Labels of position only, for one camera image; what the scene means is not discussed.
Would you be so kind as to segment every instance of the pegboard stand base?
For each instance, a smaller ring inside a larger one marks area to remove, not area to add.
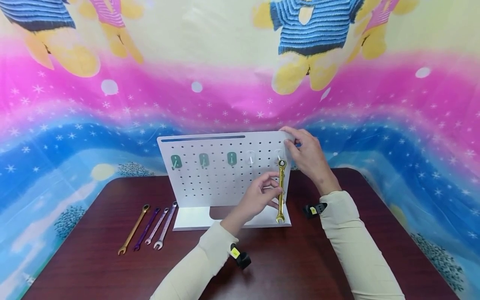
[[[292,226],[286,206],[283,209],[284,224],[277,224],[275,217],[277,210],[267,206],[261,213],[245,224],[243,228],[270,228]],[[207,230],[215,221],[210,217],[210,207],[184,207],[178,208],[177,218],[173,231]]]

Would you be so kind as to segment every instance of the wrist strap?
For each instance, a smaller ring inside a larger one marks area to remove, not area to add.
[[[306,205],[303,207],[303,213],[307,217],[307,219],[311,219],[316,215],[321,214],[326,208],[327,203],[319,203],[317,205]]]
[[[252,260],[250,259],[248,254],[246,252],[240,252],[237,249],[237,245],[235,245],[235,243],[230,245],[230,255],[235,259],[235,261],[237,262],[237,266],[239,266],[242,270],[244,270],[252,263]]]

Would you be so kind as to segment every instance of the tree silhouette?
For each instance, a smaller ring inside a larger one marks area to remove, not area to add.
[[[457,265],[455,259],[444,248],[426,240],[421,234],[411,233],[410,236],[448,285],[455,292],[462,292],[464,290],[463,269]]]
[[[60,214],[59,218],[54,224],[55,231],[57,232],[57,237],[59,237],[61,240],[66,239],[84,214],[85,209],[83,207],[79,205],[70,205],[65,211]]]
[[[151,172],[147,169],[145,169],[144,166],[134,163],[134,162],[129,162],[126,164],[121,164],[118,173],[122,177],[147,177],[147,176],[155,176],[154,172]]]

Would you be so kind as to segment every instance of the ratcheting wrench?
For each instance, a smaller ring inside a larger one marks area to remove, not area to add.
[[[278,195],[278,215],[276,215],[276,222],[280,224],[285,223],[285,217],[283,216],[283,180],[285,179],[285,167],[287,162],[285,160],[280,160],[278,162],[278,167],[280,169],[280,177],[278,179],[279,185],[282,188],[282,192]]]
[[[133,234],[135,233],[135,231],[137,231],[137,228],[138,228],[138,225],[140,225],[140,222],[142,221],[145,213],[150,209],[150,205],[148,204],[145,204],[143,207],[142,207],[142,213],[140,214],[140,217],[138,217],[138,220],[137,220],[137,223],[135,223],[135,226],[133,226],[133,229],[130,231],[130,234],[128,235],[127,237],[127,240],[125,241],[125,243],[123,244],[123,246],[119,249],[118,251],[118,254],[125,254],[125,252],[127,251],[127,246],[128,244],[130,243],[130,240],[132,239],[133,237]]]
[[[160,220],[158,220],[155,227],[153,228],[152,233],[150,233],[150,236],[145,240],[145,244],[150,245],[150,243],[152,242],[153,236],[155,235],[156,231],[160,227],[160,224],[162,224],[163,218],[165,218],[165,215],[167,214],[167,212],[168,212],[168,207],[165,208],[165,210],[163,211],[163,214],[160,217]]]
[[[147,227],[145,227],[145,230],[143,231],[141,237],[138,239],[138,242],[136,243],[135,247],[133,248],[133,251],[138,251],[138,250],[140,250],[140,244],[142,243],[142,241],[144,240],[145,236],[147,235],[148,229],[149,229],[150,226],[152,225],[153,220],[155,219],[155,217],[156,217],[156,215],[158,214],[159,211],[160,211],[160,207],[157,207],[157,208],[155,209],[155,211],[153,212],[153,215],[152,215],[152,217],[150,218],[150,221],[148,221]]]
[[[155,250],[160,250],[163,247],[163,239],[165,238],[165,235],[167,234],[168,226],[170,225],[170,221],[172,220],[173,214],[175,213],[175,208],[177,207],[177,201],[175,201],[172,205],[172,209],[170,209],[170,212],[168,213],[168,218],[167,221],[165,222],[165,225],[163,226],[162,234],[160,235],[160,238],[158,241],[153,245],[153,249]]]

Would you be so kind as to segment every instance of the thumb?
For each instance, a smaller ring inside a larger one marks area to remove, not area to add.
[[[292,154],[292,157],[295,158],[297,154],[299,153],[298,148],[295,146],[295,144],[291,140],[285,140],[284,141],[285,147],[287,147],[288,151],[290,151],[290,154]]]
[[[276,187],[273,189],[266,189],[265,193],[263,194],[263,199],[265,202],[271,201],[273,198],[276,198],[283,190],[281,187]]]

